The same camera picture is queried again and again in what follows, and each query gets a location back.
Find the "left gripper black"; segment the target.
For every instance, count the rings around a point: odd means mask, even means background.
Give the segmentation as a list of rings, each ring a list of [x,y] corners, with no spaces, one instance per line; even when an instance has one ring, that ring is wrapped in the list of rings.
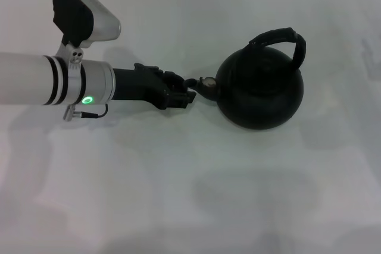
[[[172,71],[135,63],[133,70],[114,68],[115,91],[113,101],[145,101],[157,109],[185,109],[196,92],[169,92],[168,88],[185,88],[185,79]]]

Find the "black round teapot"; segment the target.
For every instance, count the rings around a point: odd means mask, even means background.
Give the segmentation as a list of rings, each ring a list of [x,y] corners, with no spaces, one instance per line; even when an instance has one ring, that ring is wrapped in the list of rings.
[[[294,29],[262,33],[223,61],[215,77],[187,79],[185,86],[216,102],[234,124],[268,130],[290,120],[301,105],[300,67],[305,39]]]

